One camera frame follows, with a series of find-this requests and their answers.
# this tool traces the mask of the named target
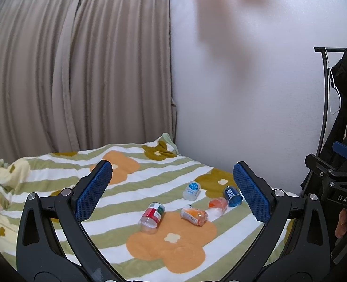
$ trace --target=bottle with red label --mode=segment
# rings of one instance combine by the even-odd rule
[[[138,224],[141,232],[154,234],[157,231],[160,220],[165,212],[165,206],[161,203],[151,203],[142,215]]]

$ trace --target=curtain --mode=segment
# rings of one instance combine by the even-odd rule
[[[0,158],[173,134],[169,0],[0,0]]]

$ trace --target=blue bottle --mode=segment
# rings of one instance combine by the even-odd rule
[[[229,207],[236,207],[243,201],[243,197],[234,186],[226,187],[223,190],[223,197],[227,200]]]

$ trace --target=red label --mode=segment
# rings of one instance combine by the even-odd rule
[[[142,217],[150,217],[152,218],[157,224],[159,223],[160,219],[157,217],[157,215],[154,215],[157,209],[148,208],[145,213],[142,215]]]

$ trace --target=metal screw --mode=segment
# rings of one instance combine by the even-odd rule
[[[312,199],[312,200],[317,200],[318,199],[316,194],[310,194],[309,198]]]
[[[34,199],[36,197],[36,193],[30,193],[29,195],[28,195],[28,199],[30,199],[30,200],[32,200],[32,199]]]
[[[65,188],[61,191],[61,195],[68,196],[71,193],[71,189]]]
[[[278,197],[282,197],[284,195],[284,192],[282,190],[275,190],[274,194],[277,195]]]

